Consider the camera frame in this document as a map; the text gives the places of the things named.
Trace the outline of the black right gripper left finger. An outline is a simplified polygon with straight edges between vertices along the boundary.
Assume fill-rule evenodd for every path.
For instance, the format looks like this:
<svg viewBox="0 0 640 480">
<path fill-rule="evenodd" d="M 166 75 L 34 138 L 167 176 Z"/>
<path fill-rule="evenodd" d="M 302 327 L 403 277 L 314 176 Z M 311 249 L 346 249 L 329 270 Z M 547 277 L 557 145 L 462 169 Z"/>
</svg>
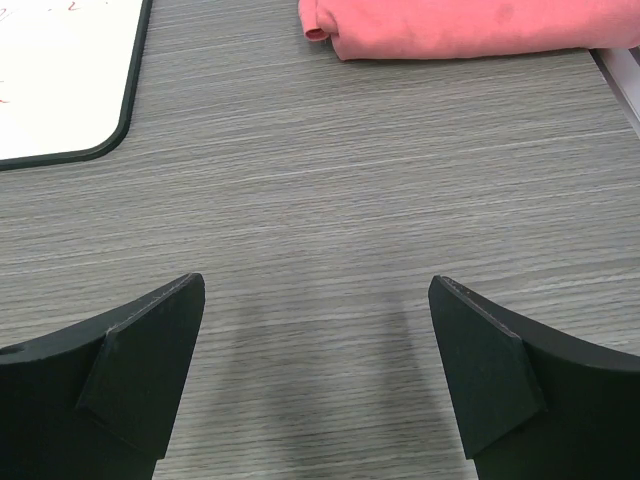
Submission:
<svg viewBox="0 0 640 480">
<path fill-rule="evenodd" d="M 204 279 L 191 273 L 2 348 L 2 478 L 152 478 L 168 449 L 204 305 Z"/>
</svg>

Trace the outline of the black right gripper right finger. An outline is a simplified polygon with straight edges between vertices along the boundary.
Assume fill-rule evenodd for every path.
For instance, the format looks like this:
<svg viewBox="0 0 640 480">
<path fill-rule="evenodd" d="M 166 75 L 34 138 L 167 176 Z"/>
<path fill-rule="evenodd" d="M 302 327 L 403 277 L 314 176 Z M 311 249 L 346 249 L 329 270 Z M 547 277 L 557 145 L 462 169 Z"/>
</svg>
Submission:
<svg viewBox="0 0 640 480">
<path fill-rule="evenodd" d="M 481 479 L 636 479 L 639 359 L 436 276 L 432 324 L 466 458 Z"/>
</svg>

